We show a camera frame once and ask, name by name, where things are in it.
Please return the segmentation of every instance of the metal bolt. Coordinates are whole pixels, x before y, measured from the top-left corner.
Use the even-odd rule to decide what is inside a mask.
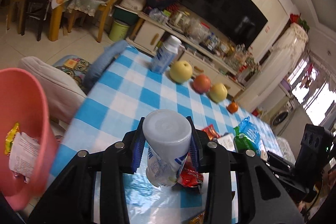
[[[84,158],[87,155],[87,152],[85,150],[81,150],[77,153],[77,156],[80,158]]]
[[[209,148],[216,148],[217,147],[217,143],[215,143],[215,142],[208,142],[208,147]]]
[[[255,153],[253,150],[249,149],[249,150],[246,150],[246,155],[248,155],[249,157],[254,157],[255,156]]]
[[[123,142],[116,142],[115,144],[114,144],[114,146],[115,146],[115,148],[124,148],[124,146],[125,146],[125,144],[123,143]]]

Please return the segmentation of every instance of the pink bucket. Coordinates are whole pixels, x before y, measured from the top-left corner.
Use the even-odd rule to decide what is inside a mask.
[[[6,134],[16,122],[21,132],[40,143],[29,183],[24,183],[23,176],[14,177],[8,168],[9,157],[4,154]],[[22,69],[0,70],[0,190],[13,210],[25,208],[32,197],[44,192],[57,148],[47,99],[38,80]]]

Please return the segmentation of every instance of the black cable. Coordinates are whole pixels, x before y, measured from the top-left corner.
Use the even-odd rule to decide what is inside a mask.
[[[316,198],[315,198],[315,200],[313,201],[313,203],[312,203],[312,205],[310,205],[310,207],[309,207],[309,209],[303,214],[303,216],[306,216],[307,215],[307,213],[309,213],[309,211],[310,211],[310,209],[315,205],[315,203],[316,203],[316,201],[318,200],[318,198],[319,198],[319,196],[320,196],[320,193],[321,193],[321,191],[322,191],[322,187],[323,187],[323,179],[321,179],[321,189],[319,190],[319,192],[317,193],[317,195],[316,195]]]

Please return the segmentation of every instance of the black tv screen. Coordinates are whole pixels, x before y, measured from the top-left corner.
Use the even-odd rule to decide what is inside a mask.
[[[181,0],[181,4],[204,18],[233,43],[248,48],[267,23],[251,0]]]

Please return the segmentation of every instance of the checkered tablecloth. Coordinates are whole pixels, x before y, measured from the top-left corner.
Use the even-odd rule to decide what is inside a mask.
[[[215,104],[206,95],[199,95],[190,82],[177,85],[166,74],[152,73],[151,58],[129,46],[107,69],[91,90],[69,126],[55,158],[50,182],[61,172],[77,151],[103,151],[122,140],[125,133],[137,128],[141,117],[156,109],[171,109],[183,116],[191,116],[195,127],[210,124],[219,134],[233,132],[233,128],[247,116],[257,125],[267,150],[281,155],[270,127],[243,109],[231,115],[226,110],[228,100]],[[130,222],[171,224],[181,223],[205,207],[207,176],[202,195],[183,187],[156,188],[145,174],[147,145],[137,173],[124,176],[124,186]],[[236,177],[231,172],[232,190]],[[238,221],[238,198],[232,202],[232,222]]]

